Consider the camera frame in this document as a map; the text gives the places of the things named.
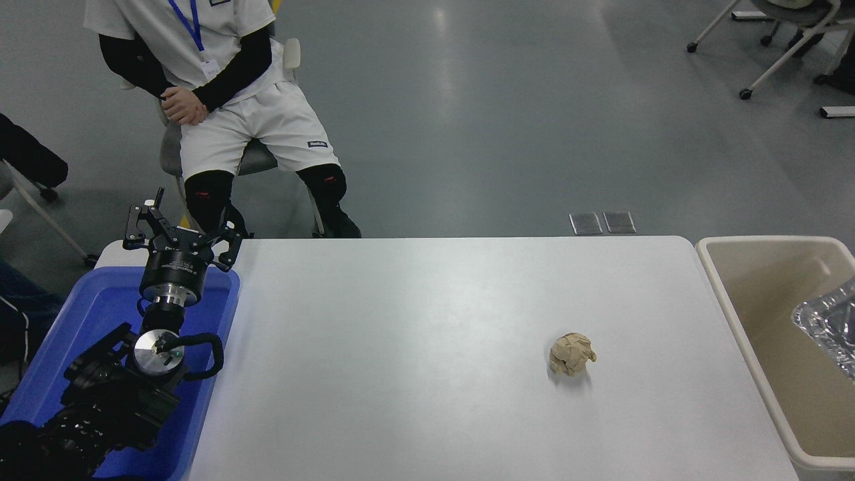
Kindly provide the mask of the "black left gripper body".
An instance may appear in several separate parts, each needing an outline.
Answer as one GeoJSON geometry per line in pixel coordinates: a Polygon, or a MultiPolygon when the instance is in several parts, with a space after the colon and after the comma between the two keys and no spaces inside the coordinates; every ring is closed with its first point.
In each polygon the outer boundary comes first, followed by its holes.
{"type": "Polygon", "coordinates": [[[189,295],[201,295],[208,265],[213,259],[212,240],[189,230],[152,237],[149,256],[138,291],[161,295],[172,285],[189,295]]]}

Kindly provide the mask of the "person's left hand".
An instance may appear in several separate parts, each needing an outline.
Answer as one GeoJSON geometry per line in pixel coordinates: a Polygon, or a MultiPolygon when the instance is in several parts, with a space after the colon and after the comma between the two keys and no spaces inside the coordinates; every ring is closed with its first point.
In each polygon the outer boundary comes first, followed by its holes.
{"type": "Polygon", "coordinates": [[[164,108],[164,113],[169,121],[178,125],[195,126],[207,118],[208,109],[200,102],[190,102],[164,108]]]}

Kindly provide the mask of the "person's right hand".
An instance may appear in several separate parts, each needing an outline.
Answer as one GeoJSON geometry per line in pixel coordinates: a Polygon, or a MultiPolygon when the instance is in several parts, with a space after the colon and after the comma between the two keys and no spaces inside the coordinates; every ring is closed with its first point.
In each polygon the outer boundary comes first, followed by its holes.
{"type": "Polygon", "coordinates": [[[162,109],[174,115],[174,112],[193,112],[199,101],[193,91],[183,86],[171,86],[162,92],[162,109]]]}

